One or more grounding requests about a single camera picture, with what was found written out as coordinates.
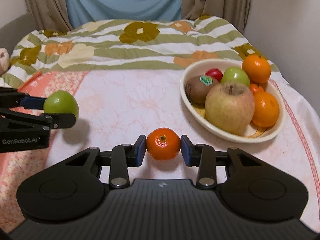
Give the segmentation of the green apple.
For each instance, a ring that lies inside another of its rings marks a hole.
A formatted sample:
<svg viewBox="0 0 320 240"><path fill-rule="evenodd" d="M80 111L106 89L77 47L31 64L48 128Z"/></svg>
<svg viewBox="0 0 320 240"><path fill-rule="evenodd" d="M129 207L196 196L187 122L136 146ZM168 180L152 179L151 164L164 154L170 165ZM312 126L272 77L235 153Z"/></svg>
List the green apple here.
<svg viewBox="0 0 320 240"><path fill-rule="evenodd" d="M58 90L46 98L43 105L44 113L65 114L72 113L76 119L79 117L79 106L72 94Z"/></svg>
<svg viewBox="0 0 320 240"><path fill-rule="evenodd" d="M224 71L221 83L227 82L239 82L247 87L250 85L250 79L248 75L239 67L228 67Z"/></svg>

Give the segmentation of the small mandarin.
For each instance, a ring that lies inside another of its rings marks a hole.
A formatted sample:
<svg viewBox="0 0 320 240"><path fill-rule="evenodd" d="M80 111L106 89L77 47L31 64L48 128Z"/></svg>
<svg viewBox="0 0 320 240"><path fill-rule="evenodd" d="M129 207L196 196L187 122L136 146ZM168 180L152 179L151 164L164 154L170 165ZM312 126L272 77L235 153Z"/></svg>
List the small mandarin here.
<svg viewBox="0 0 320 240"><path fill-rule="evenodd" d="M169 128L158 128L152 131L146 139L146 149L155 160L171 160L180 151L180 137Z"/></svg>
<svg viewBox="0 0 320 240"><path fill-rule="evenodd" d="M264 91L264 88L261 85L256 83L250 83L249 89L253 94Z"/></svg>

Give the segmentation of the large pale red apple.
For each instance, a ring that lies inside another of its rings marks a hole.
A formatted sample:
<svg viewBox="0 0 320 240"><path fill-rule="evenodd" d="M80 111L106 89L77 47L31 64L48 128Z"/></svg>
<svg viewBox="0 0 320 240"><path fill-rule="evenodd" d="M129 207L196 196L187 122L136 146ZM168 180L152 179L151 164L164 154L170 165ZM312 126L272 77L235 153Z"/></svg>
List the large pale red apple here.
<svg viewBox="0 0 320 240"><path fill-rule="evenodd" d="M208 92L204 109L206 119L211 124L226 132L238 134L253 118L253 93L242 83L221 83Z"/></svg>

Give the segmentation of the brown kiwi with sticker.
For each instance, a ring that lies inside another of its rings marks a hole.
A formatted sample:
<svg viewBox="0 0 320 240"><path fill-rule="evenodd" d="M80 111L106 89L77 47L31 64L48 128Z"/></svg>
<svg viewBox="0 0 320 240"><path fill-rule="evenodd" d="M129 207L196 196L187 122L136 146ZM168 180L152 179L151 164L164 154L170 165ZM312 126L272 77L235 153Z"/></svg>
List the brown kiwi with sticker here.
<svg viewBox="0 0 320 240"><path fill-rule="evenodd" d="M204 104L208 92L219 82L208 75L198 75L190 78L184 85L187 98L198 104Z"/></svg>

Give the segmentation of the large orange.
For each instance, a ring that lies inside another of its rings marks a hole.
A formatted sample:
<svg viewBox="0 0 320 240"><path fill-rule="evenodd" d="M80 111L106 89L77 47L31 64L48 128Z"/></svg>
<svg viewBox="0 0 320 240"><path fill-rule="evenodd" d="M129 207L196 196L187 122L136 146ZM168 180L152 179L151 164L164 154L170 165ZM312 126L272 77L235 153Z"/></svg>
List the large orange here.
<svg viewBox="0 0 320 240"><path fill-rule="evenodd" d="M245 57L242 62L242 70L254 83L266 83L271 76L271 66L267 60L257 54Z"/></svg>
<svg viewBox="0 0 320 240"><path fill-rule="evenodd" d="M266 128L273 126L280 115L280 107L277 99L268 92L256 92L253 94L255 111L252 118L253 124Z"/></svg>

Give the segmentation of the large red plum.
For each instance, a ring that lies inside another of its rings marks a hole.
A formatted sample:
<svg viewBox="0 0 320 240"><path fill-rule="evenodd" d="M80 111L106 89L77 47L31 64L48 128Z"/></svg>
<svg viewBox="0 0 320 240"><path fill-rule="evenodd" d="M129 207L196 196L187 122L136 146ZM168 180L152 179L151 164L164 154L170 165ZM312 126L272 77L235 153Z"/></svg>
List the large red plum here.
<svg viewBox="0 0 320 240"><path fill-rule="evenodd" d="M223 77L223 73L217 68L209 69L208 71L206 71L205 75L216 79L218 82L220 82Z"/></svg>

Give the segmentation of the cream yellow bowl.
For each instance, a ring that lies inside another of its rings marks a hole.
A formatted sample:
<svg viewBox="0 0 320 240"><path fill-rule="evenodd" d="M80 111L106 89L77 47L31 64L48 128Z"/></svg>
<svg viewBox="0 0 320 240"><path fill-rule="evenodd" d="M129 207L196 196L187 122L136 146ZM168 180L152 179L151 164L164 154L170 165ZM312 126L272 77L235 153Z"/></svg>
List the cream yellow bowl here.
<svg viewBox="0 0 320 240"><path fill-rule="evenodd" d="M193 106L193 104L187 99L184 91L184 84L188 81L188 79L194 76L203 75L206 71L212 68L217 68L221 70L221 72L224 72L228 67L240 68L241 65L241 61L229 59L206 59L191 64L183 71L180 78L180 95L182 102L188 112L193 116L192 120L196 121L210 133L222 139L242 144L258 144L272 140L280 133L285 124L285 105L281 98L281 93L276 88L276 83L272 79L270 79L268 83L264 85L264 87L268 93L272 94L277 99L279 103L280 113L276 124L266 129L262 129L255 126L254 124L250 124L244 131L240 132L239 135L225 132L215 127L204 118L203 107Z"/></svg>

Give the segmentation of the pink white towel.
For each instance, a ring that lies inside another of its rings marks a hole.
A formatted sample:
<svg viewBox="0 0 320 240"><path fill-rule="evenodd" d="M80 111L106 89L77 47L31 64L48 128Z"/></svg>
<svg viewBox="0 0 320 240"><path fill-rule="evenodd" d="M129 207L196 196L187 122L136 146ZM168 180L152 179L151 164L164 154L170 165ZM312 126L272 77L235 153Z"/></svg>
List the pink white towel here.
<svg viewBox="0 0 320 240"><path fill-rule="evenodd" d="M196 144L224 151L232 143L208 132L188 112L180 96L179 70L94 70L36 74L20 86L32 96L57 90L74 95L80 115L70 129L52 132L50 148L1 155L1 228L23 221L16 202L19 184L29 176L91 146L110 150L133 143L141 134L167 127ZM272 140L239 148L301 180L309 192L302 221L319 230L319 116L282 77L271 75L285 105L285 125Z"/></svg>

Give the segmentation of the grey bed headboard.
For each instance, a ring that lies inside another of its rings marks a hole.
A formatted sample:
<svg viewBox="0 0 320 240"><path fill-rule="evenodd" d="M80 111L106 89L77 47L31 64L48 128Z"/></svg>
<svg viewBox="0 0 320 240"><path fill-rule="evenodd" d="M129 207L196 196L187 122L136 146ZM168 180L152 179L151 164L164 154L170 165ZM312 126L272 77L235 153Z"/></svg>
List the grey bed headboard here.
<svg viewBox="0 0 320 240"><path fill-rule="evenodd" d="M5 48L8 51L8 54L11 55L18 42L34 30L36 30L36 24L32 14L26 13L18 17L1 27L1 48Z"/></svg>

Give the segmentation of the beige left curtain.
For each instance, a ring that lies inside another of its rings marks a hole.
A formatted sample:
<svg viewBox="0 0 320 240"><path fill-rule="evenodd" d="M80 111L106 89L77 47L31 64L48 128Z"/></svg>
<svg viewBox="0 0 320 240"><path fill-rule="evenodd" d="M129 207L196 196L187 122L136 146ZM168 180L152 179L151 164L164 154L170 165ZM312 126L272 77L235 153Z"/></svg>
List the beige left curtain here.
<svg viewBox="0 0 320 240"><path fill-rule="evenodd" d="M69 21L66 0L25 0L39 30L66 33L73 30Z"/></svg>

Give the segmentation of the beige curtain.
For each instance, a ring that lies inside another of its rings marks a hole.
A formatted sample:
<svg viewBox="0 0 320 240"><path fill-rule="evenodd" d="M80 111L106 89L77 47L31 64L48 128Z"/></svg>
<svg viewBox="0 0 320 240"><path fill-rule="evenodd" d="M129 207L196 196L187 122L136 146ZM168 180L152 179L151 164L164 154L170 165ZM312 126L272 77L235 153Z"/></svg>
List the beige curtain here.
<svg viewBox="0 0 320 240"><path fill-rule="evenodd" d="M195 20L200 16L217 16L244 32L251 0L182 0L181 18Z"/></svg>
<svg viewBox="0 0 320 240"><path fill-rule="evenodd" d="M66 0L25 0L39 30L66 33L73 30L69 21Z"/></svg>

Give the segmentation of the floral striped duvet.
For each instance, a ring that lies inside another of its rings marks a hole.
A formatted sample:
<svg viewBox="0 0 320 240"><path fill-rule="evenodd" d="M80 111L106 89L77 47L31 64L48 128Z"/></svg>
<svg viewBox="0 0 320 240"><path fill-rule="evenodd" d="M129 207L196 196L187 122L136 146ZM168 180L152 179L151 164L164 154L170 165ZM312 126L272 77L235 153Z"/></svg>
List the floral striped duvet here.
<svg viewBox="0 0 320 240"><path fill-rule="evenodd" d="M204 59L241 63L258 50L223 18L88 22L63 33L35 30L12 52L1 85L20 87L36 72L107 69L183 69Z"/></svg>

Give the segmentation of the blue hanging cloth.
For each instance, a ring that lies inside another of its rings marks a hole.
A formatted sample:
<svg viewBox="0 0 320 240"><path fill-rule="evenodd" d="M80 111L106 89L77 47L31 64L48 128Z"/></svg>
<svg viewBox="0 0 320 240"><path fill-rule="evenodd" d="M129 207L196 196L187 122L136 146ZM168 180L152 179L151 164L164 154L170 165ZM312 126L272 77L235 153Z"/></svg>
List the blue hanging cloth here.
<svg viewBox="0 0 320 240"><path fill-rule="evenodd" d="M66 0L73 28L99 20L174 21L182 0Z"/></svg>

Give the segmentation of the beige right curtain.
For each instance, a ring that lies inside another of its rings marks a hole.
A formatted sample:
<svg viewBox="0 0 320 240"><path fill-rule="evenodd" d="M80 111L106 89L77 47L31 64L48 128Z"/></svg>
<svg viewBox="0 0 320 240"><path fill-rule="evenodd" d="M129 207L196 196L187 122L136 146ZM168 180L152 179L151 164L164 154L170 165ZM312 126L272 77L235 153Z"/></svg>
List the beige right curtain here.
<svg viewBox="0 0 320 240"><path fill-rule="evenodd" d="M182 0L181 18L195 20L200 16L217 16L244 32L251 0Z"/></svg>

